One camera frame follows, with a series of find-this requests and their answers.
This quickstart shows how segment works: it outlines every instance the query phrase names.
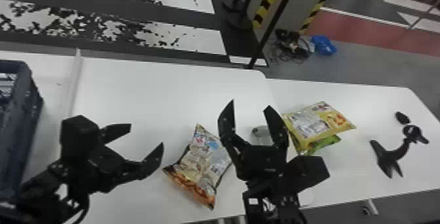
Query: blue object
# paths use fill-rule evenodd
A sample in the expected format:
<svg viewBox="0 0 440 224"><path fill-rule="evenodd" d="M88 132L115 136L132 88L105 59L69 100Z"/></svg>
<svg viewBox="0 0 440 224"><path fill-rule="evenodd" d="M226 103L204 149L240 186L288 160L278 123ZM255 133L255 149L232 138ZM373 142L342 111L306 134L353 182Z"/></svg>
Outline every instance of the blue object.
<svg viewBox="0 0 440 224"><path fill-rule="evenodd" d="M330 39L324 35L313 36L310 42L315 44L315 51L326 56L331 56L338 51L338 49L331 44Z"/></svg>

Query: yellow and black striped pole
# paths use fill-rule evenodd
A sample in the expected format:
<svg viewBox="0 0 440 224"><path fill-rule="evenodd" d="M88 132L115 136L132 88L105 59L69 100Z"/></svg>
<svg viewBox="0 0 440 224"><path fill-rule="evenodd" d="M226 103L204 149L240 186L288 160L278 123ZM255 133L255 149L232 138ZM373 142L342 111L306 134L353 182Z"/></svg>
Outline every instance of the yellow and black striped pole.
<svg viewBox="0 0 440 224"><path fill-rule="evenodd" d="M324 5L326 0L320 0L315 7L313 7L312 12L306 19L306 21L302 24L301 29L299 30L299 33L301 35L304 35L309 25L312 23L313 19L315 19L315 16L317 15L318 11L321 9L321 7Z"/></svg>
<svg viewBox="0 0 440 224"><path fill-rule="evenodd" d="M253 18L253 27L260 28L263 24L263 20L266 18L270 6L275 2L275 0L261 0L260 7L257 10L257 14Z"/></svg>

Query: snack bag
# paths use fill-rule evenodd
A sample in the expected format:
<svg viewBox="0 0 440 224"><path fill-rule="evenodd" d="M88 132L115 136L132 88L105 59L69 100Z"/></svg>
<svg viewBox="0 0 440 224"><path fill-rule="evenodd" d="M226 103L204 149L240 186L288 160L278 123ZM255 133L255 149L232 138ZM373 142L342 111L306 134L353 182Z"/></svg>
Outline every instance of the snack bag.
<svg viewBox="0 0 440 224"><path fill-rule="evenodd" d="M197 124L182 157L163 171L192 193L197 201L213 210L217 187L230 164L231 159L220 139Z"/></svg>
<svg viewBox="0 0 440 224"><path fill-rule="evenodd" d="M315 149L316 144L311 144L312 142L356 128L344 115L325 102L284 114L283 120L297 140L295 143L297 151Z"/></svg>

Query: metal stand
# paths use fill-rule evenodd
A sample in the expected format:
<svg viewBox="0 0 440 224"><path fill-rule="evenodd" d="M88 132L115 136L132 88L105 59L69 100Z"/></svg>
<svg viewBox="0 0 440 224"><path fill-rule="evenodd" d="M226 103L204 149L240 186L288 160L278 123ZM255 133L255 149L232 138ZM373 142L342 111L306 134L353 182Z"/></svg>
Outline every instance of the metal stand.
<svg viewBox="0 0 440 224"><path fill-rule="evenodd" d="M243 5L239 4L239 0L223 1L221 4L228 12L240 12L243 9Z"/></svg>
<svg viewBox="0 0 440 224"><path fill-rule="evenodd" d="M247 66L245 66L246 69L253 69L253 66L255 65L257 58L260 55L260 52L262 51L263 47L266 45L267 40L270 37L270 34L272 33L273 29L275 28L276 24L278 23L278 20L280 19L281 14L283 13L285 7L287 6L287 3L289 0L281 0L280 6L275 12L275 15L272 19L272 21L269 23L269 26L263 35L263 38L260 41L260 44L258 46L258 49L255 51L254 55L252 56L251 61Z"/></svg>
<svg viewBox="0 0 440 224"><path fill-rule="evenodd" d="M252 22L248 18L248 8L250 3L251 0L245 0L240 14L230 13L228 15L228 22L233 28L242 31L252 29Z"/></svg>

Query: blue crate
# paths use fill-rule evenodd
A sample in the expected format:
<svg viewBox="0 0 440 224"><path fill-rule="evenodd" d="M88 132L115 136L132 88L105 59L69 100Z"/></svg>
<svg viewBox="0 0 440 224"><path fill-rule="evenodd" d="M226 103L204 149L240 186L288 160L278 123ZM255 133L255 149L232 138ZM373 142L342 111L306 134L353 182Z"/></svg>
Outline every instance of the blue crate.
<svg viewBox="0 0 440 224"><path fill-rule="evenodd" d="M42 106L28 65L0 60L0 200L20 186Z"/></svg>

